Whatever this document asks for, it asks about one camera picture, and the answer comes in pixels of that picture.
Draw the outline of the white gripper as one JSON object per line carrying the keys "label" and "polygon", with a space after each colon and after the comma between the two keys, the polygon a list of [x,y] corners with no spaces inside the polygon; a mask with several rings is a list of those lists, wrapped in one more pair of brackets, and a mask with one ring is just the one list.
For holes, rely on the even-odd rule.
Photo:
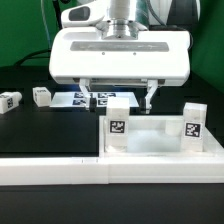
{"label": "white gripper", "polygon": [[60,84],[80,79],[79,88],[85,108],[94,112],[97,101],[89,92],[90,80],[147,81],[147,94],[140,99],[140,109],[150,110],[158,88],[181,86],[189,77],[187,31],[141,31],[135,40],[103,39],[94,27],[61,30],[51,50],[49,72]]}

